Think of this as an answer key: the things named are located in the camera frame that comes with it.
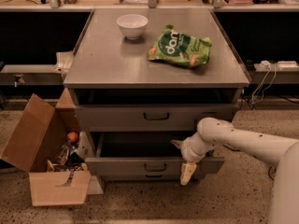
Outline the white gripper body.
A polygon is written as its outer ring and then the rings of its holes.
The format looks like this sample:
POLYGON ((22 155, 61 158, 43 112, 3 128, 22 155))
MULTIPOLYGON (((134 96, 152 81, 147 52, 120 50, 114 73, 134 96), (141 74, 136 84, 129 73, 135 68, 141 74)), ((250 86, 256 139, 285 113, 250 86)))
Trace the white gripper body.
POLYGON ((186 162, 197 163, 202 160, 209 151, 215 148, 216 146, 213 143, 203 140, 198 133, 195 133, 182 142, 180 151, 186 162))

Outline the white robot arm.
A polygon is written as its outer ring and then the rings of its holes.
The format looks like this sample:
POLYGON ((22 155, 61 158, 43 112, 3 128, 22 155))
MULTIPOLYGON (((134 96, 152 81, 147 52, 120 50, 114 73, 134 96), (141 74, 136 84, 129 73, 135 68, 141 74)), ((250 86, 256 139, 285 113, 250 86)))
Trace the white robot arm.
POLYGON ((220 145, 234 147, 277 169, 268 224, 299 224, 299 140, 240 130, 226 120, 204 118, 194 135, 172 142, 185 162, 180 184, 190 181, 197 163, 220 145))

